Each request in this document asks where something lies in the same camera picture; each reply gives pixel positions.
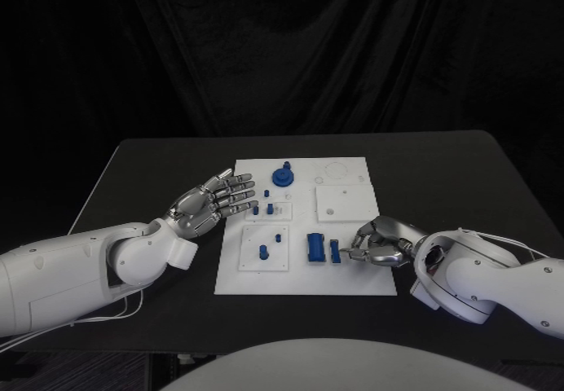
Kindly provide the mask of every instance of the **white panel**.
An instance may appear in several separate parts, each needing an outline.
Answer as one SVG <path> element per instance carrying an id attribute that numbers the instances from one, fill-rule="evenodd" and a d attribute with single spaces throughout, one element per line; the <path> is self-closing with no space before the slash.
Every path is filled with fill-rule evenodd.
<path id="1" fill-rule="evenodd" d="M 370 185 L 317 186 L 314 196 L 318 222 L 365 222 L 379 214 Z"/>
<path id="2" fill-rule="evenodd" d="M 272 172 L 284 161 L 291 164 L 294 183 L 277 187 Z M 291 202 L 291 222 L 246 220 L 246 214 L 230 216 L 225 223 L 223 246 L 220 249 L 217 281 L 215 293 L 219 295 L 352 295 L 392 296 L 396 294 L 391 269 L 369 263 L 343 259 L 343 265 L 330 265 L 330 239 L 347 247 L 357 228 L 378 213 L 366 214 L 357 222 L 318 222 L 314 199 L 317 186 L 357 185 L 370 188 L 363 157 L 334 157 L 314 159 L 258 159 L 238 160 L 235 174 L 252 174 L 256 196 L 261 203 Z M 288 226 L 288 271 L 238 271 L 243 226 Z M 327 262 L 311 267 L 307 262 L 307 234 L 324 234 Z"/>
<path id="3" fill-rule="evenodd" d="M 266 246 L 268 259 L 261 259 L 258 249 Z M 243 226 L 239 271 L 288 270 L 288 226 Z"/>
<path id="4" fill-rule="evenodd" d="M 268 204 L 272 204 L 272 214 L 268 214 Z M 246 209 L 243 219 L 248 222 L 288 222 L 291 221 L 291 202 L 258 202 L 258 214 Z"/>

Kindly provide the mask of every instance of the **blue dome object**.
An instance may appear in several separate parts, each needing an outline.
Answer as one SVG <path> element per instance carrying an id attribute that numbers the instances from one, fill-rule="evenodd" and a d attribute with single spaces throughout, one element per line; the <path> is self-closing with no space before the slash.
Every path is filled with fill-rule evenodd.
<path id="1" fill-rule="evenodd" d="M 272 183 L 278 187 L 290 186 L 294 181 L 294 173 L 290 169 L 290 163 L 285 161 L 284 166 L 272 173 Z"/>

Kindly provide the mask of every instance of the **metallic robotic hand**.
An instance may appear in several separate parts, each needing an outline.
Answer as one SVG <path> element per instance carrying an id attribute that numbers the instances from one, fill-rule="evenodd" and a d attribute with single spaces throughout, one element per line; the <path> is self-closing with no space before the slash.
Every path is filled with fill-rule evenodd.
<path id="1" fill-rule="evenodd" d="M 366 236 L 367 249 L 360 249 Z M 512 239 L 457 229 L 427 235 L 409 224 L 378 216 L 357 230 L 341 255 L 379 266 L 414 262 L 411 294 L 434 309 L 481 324 L 497 304 L 542 333 L 564 338 L 564 261 L 542 255 L 525 263 L 483 237 L 525 247 Z"/>
<path id="2" fill-rule="evenodd" d="M 256 206 L 251 175 L 215 175 L 163 218 L 34 242 L 0 255 L 0 336 L 73 321 L 144 289 L 167 265 L 191 264 L 202 236 L 223 217 Z M 121 282 L 108 283 L 106 266 Z"/>

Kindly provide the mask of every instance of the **white round object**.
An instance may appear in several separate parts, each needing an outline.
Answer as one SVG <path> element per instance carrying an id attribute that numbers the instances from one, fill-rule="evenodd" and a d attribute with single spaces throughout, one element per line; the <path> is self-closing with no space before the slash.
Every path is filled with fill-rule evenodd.
<path id="1" fill-rule="evenodd" d="M 528 390 L 437 354 L 366 340 L 305 339 L 259 345 L 217 358 L 163 391 Z"/>

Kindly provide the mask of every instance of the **table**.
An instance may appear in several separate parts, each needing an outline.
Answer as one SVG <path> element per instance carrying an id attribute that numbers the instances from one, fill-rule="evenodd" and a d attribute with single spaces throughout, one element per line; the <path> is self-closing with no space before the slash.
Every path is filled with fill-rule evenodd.
<path id="1" fill-rule="evenodd" d="M 463 226 L 564 256 L 564 240 L 486 132 L 125 140 L 73 232 L 160 217 L 174 198 L 235 159 L 365 156 L 380 214 L 428 232 Z M 497 307 L 483 325 L 432 311 L 408 294 L 411 267 L 393 270 L 396 297 L 213 296 L 225 223 L 194 241 L 191 267 L 167 268 L 127 319 L 65 327 L 21 350 L 228 354 L 295 338 L 375 340 L 464 361 L 561 359 L 564 340 Z M 118 305 L 103 309 L 118 312 Z"/>

